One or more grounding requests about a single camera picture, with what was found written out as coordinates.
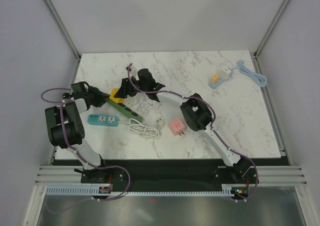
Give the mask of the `green power strip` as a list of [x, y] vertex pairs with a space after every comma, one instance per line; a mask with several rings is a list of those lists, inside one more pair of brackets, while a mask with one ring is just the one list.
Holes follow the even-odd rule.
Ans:
[[113, 100], [111, 100], [109, 97], [105, 98], [105, 101], [110, 104], [112, 107], [114, 107], [116, 110], [118, 110], [121, 114], [123, 114], [128, 119], [133, 118], [137, 120], [138, 122], [143, 122], [143, 117], [138, 115], [135, 111], [133, 111], [131, 108], [127, 107], [123, 103], [116, 103]]

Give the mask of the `teal power strip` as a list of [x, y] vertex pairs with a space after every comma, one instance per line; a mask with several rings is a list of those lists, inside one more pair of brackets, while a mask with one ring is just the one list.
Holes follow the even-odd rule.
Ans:
[[118, 127], [119, 118], [112, 115], [90, 114], [87, 122], [94, 126]]

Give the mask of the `pink cube socket adapter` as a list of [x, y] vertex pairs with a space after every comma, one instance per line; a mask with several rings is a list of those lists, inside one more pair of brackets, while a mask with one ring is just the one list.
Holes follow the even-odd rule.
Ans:
[[180, 118], [176, 118], [175, 120], [169, 123], [169, 128], [174, 136], [183, 135], [186, 127], [183, 121]]

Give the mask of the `light blue power strip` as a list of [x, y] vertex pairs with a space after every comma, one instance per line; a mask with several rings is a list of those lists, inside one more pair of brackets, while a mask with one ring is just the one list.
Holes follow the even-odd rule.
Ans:
[[216, 84], [212, 84], [212, 83], [211, 83], [211, 80], [210, 80], [210, 82], [208, 83], [208, 85], [209, 85], [210, 88], [216, 89], [216, 88], [217, 88], [219, 85], [221, 85], [224, 81], [226, 81], [226, 80], [224, 80], [222, 77], [220, 77], [219, 81], [218, 81]]

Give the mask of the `small yellow plug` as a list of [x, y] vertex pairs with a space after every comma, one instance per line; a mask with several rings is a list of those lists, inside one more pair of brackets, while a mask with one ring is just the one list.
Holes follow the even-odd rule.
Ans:
[[216, 83], [219, 81], [219, 79], [220, 79], [219, 74], [214, 74], [214, 75], [212, 76], [210, 82], [211, 82], [212, 84], [216, 84]]

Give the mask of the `small white plug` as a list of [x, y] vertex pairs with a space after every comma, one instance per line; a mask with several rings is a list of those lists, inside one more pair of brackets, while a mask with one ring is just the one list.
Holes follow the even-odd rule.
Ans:
[[220, 70], [220, 76], [224, 79], [224, 80], [227, 80], [230, 75], [232, 73], [232, 70], [230, 70], [229, 68], [222, 68]]

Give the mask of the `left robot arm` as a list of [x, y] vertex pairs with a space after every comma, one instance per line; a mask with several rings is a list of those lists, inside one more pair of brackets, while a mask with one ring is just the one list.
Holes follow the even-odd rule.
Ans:
[[87, 82], [71, 84], [65, 90], [62, 99], [50, 101], [55, 105], [44, 111], [49, 141], [53, 146], [71, 152], [82, 163], [84, 170], [93, 170], [92, 176], [98, 182], [106, 182], [110, 171], [108, 166], [104, 166], [102, 157], [85, 140], [80, 114], [91, 106], [103, 106], [110, 95]]

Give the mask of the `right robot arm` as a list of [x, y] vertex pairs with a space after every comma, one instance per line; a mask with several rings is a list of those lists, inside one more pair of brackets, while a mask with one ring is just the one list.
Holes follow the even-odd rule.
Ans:
[[183, 96], [169, 90], [165, 85], [158, 83], [147, 68], [135, 70], [132, 64], [126, 67], [127, 77], [121, 81], [116, 92], [116, 98], [125, 99], [134, 97], [137, 93], [144, 93], [153, 101], [168, 103], [178, 107], [187, 126], [200, 132], [221, 156], [225, 166], [229, 169], [229, 177], [233, 182], [242, 182], [246, 177], [255, 178], [257, 173], [251, 168], [253, 161], [236, 151], [228, 144], [219, 130], [214, 126], [216, 113], [202, 97], [194, 93]]

